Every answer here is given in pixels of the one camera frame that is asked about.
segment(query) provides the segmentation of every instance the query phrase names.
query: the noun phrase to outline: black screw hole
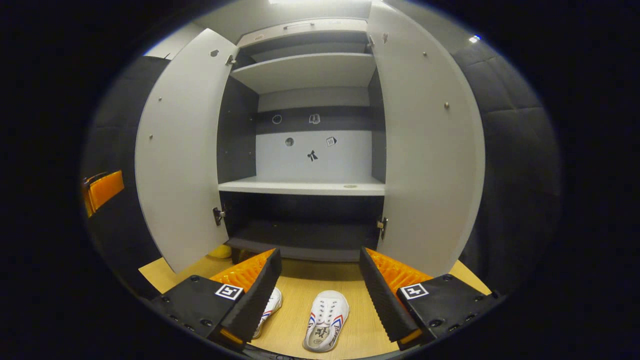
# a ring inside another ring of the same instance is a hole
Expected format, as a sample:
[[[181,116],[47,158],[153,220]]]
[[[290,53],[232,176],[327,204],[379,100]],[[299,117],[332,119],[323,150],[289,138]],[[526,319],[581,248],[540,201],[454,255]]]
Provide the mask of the black screw hole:
[[[438,327],[442,325],[442,323],[444,323],[444,321],[440,319],[433,319],[432,321],[429,322],[429,327]]]

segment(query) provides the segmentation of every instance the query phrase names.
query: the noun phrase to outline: open cabinet door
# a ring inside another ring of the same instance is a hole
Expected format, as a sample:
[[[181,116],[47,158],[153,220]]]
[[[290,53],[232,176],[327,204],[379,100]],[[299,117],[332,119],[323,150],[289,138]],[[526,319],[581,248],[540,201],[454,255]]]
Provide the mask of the open cabinet door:
[[[228,240],[216,168],[222,94],[237,47],[204,30],[167,65],[140,118],[136,186],[158,250],[174,272]]]
[[[388,222],[378,251],[436,277],[452,268],[476,219],[480,113],[451,55],[411,18],[374,0],[367,31],[387,127]]]

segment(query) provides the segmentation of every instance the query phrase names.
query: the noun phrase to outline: cabinet shelf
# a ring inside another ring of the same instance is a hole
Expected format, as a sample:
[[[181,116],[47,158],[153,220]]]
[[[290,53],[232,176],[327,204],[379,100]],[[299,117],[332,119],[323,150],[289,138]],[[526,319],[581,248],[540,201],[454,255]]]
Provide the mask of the cabinet shelf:
[[[360,247],[376,248],[375,224],[325,224],[252,220],[227,245],[253,252],[279,247],[283,258],[358,261]]]
[[[369,85],[376,61],[371,54],[323,53],[256,63],[231,76],[258,94],[300,88]]]
[[[385,185],[373,177],[355,183],[311,183],[269,181],[258,176],[229,181],[218,186],[221,192],[275,193],[288,195],[384,196]]]

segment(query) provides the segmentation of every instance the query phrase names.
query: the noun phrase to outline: white sneaker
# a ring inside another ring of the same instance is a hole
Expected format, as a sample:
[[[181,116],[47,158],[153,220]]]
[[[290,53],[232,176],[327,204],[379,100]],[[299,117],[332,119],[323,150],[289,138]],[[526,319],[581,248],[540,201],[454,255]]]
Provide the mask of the white sneaker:
[[[321,292],[311,306],[307,336],[302,346],[313,352],[333,349],[347,316],[349,304],[343,294],[333,290]]]
[[[269,298],[269,301],[267,301],[267,306],[264,308],[264,313],[260,318],[260,323],[258,323],[258,328],[253,333],[254,339],[258,338],[260,334],[262,334],[262,324],[264,324],[269,316],[278,311],[278,309],[280,309],[280,306],[282,306],[282,293],[280,293],[280,290],[278,290],[278,288],[273,288],[271,297]]]

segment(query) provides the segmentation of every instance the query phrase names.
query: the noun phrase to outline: wooden floor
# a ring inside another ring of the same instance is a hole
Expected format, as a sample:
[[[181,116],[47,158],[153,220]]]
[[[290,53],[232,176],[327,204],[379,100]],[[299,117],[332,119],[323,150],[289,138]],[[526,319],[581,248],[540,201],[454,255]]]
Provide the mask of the wooden floor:
[[[205,256],[185,271],[175,274],[160,258],[141,267],[140,272],[164,293],[190,275],[211,277],[230,266],[230,259]],[[491,292],[459,261],[450,273],[485,295]],[[282,307],[265,322],[262,336],[251,342],[253,346],[308,359],[354,359],[398,350],[396,343],[387,338],[357,263],[283,259],[282,274],[276,287],[282,292]],[[332,351],[310,352],[302,347],[308,314],[316,295],[324,290],[339,291],[347,298],[349,317]]]

